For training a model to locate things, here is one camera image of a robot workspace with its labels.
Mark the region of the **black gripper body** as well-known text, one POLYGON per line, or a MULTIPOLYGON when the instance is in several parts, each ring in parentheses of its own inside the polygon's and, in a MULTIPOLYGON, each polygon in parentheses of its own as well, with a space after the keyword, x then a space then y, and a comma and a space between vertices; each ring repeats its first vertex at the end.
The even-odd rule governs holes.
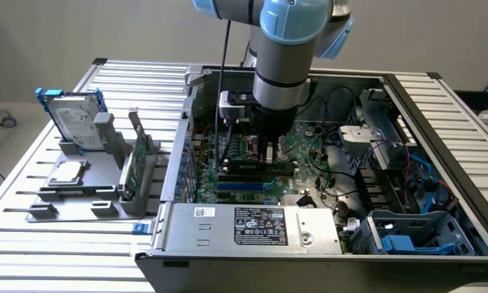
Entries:
POLYGON ((264 106, 252 107, 252 125, 257 131, 260 144, 276 142, 293 127, 297 107, 285 110, 273 110, 264 106))

